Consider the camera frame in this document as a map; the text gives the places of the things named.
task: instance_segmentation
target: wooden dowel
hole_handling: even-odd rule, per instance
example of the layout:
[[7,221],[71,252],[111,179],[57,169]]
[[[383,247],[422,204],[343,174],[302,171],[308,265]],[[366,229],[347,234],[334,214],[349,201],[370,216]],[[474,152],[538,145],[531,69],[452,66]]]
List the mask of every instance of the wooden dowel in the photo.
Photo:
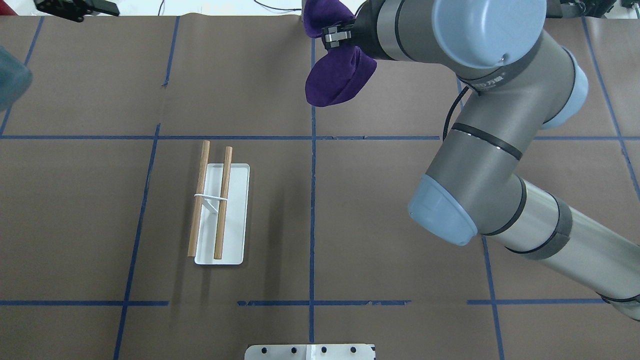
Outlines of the wooden dowel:
[[[231,173],[231,155],[233,148],[227,146],[225,149],[225,163],[222,168],[222,186],[220,188],[220,197],[227,198],[229,196],[229,175]],[[218,208],[218,226],[216,228],[216,246],[213,249],[213,258],[222,259],[222,245],[225,239],[225,222],[227,220],[227,201],[220,200]]]
[[[198,186],[196,193],[204,193],[204,181],[207,175],[207,164],[209,164],[209,148],[211,142],[202,142],[202,152],[200,153],[200,169],[198,171]],[[202,197],[196,196],[193,205],[193,216],[191,217],[191,233],[189,234],[189,250],[187,256],[196,256],[196,246],[198,244],[198,233],[200,232],[200,213],[202,212]]]

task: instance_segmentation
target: black cable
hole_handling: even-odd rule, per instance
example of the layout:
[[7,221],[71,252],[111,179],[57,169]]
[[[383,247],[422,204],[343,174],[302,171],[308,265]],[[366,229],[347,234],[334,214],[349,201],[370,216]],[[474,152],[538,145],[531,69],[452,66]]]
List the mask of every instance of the black cable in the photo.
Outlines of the black cable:
[[164,5],[164,0],[162,0],[162,3],[160,3],[160,7],[158,8],[158,16],[160,16],[160,11],[162,10],[163,5]]
[[453,115],[453,111],[456,109],[458,103],[462,100],[465,94],[469,91],[469,86],[465,86],[464,89],[458,94],[458,97],[451,105],[451,109],[449,109],[449,113],[447,114],[447,120],[444,122],[444,129],[442,130],[442,141],[447,138],[447,133],[449,132],[449,122],[451,121],[451,115]]
[[302,11],[302,8],[300,8],[300,9],[281,9],[281,8],[274,8],[272,6],[265,5],[265,4],[261,3],[258,0],[253,0],[253,2],[258,4],[258,5],[264,6],[265,8],[269,8],[269,9],[273,9],[273,10],[280,10],[280,11],[283,11],[283,12],[297,12],[298,10]]

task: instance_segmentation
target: white mounting plate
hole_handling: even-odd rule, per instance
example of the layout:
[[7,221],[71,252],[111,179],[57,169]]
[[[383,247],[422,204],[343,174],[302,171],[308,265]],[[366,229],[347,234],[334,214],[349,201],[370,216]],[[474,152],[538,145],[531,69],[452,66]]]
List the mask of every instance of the white mounting plate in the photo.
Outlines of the white mounting plate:
[[[204,194],[220,196],[223,164],[208,164],[204,183]],[[227,201],[227,219],[222,259],[213,258],[216,244],[218,214],[202,206],[200,213],[200,232],[194,261],[199,265],[239,265],[244,259],[244,231],[246,229],[246,209],[249,196],[249,165],[231,164],[229,175],[229,193]],[[219,209],[218,201],[210,203]]]
[[244,360],[375,360],[375,348],[368,344],[253,345],[246,349]]

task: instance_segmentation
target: purple fabric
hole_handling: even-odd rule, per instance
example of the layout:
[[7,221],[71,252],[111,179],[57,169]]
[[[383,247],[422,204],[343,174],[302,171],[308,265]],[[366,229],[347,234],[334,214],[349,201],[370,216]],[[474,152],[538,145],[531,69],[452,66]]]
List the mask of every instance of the purple fabric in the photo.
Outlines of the purple fabric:
[[314,106],[340,104],[354,98],[376,70],[376,60],[353,45],[329,50],[307,78],[307,102]]
[[354,19],[351,10],[339,0],[309,0],[305,3],[302,23],[310,38],[319,38],[322,28]]
[[[351,20],[354,16],[339,0],[309,0],[303,23],[311,38],[322,36],[322,28]],[[314,106],[340,104],[354,98],[376,70],[376,60],[359,47],[343,43],[318,60],[307,78],[307,102]]]

